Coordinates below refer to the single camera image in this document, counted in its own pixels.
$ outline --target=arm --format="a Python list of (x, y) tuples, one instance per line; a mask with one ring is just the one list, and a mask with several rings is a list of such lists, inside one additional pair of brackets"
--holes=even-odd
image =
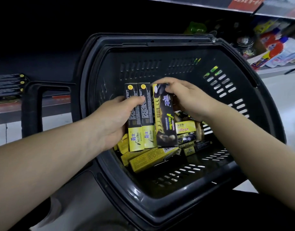
[(142, 97), (105, 102), (78, 122), (0, 147), (0, 230), (8, 230), (124, 135)]
[(163, 78), (166, 88), (196, 120), (209, 124), (250, 181), (295, 210), (295, 152), (235, 109), (186, 81)]

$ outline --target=tiled floor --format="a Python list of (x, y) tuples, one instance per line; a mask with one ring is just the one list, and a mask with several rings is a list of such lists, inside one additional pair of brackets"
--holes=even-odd
[[(48, 130), (71, 122), (71, 113), (44, 117), (43, 129)], [(21, 136), (21, 122), (0, 125), (0, 145), (19, 140)], [(256, 192), (248, 180), (235, 189)], [(62, 204), (61, 216), (42, 228), (33, 228), (33, 231), (132, 230), (88, 172), (67, 183), (54, 196)]]

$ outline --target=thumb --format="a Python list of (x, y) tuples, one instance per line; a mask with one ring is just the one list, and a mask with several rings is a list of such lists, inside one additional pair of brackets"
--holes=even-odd
[(144, 96), (132, 96), (122, 102), (119, 103), (122, 109), (126, 109), (129, 112), (133, 110), (137, 105), (142, 104), (145, 101)]
[(189, 89), (179, 82), (173, 82), (166, 87), (166, 91), (174, 93), (179, 99), (182, 99), (189, 92)]

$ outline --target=floor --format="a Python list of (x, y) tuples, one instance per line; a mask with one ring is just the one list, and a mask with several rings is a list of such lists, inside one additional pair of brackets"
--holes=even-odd
[[(295, 74), (271, 77), (263, 81), (281, 115), (287, 143), (295, 149)], [(48, 130), (71, 122), (70, 113), (49, 116), (43, 118), (43, 127)], [(0, 125), (0, 145), (18, 139), (21, 139), (21, 122)], [(235, 189), (256, 192), (248, 180)], [(89, 173), (66, 184), (54, 196), (62, 204), (61, 216), (53, 223), (34, 228), (33, 231), (131, 230)]]

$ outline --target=right hand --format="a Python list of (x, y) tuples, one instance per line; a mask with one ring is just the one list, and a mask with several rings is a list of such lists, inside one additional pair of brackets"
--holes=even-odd
[(174, 93), (180, 101), (181, 108), (197, 121), (207, 121), (213, 114), (214, 108), (220, 104), (219, 101), (207, 95), (197, 86), (177, 78), (165, 77), (155, 83), (170, 83), (166, 91)]

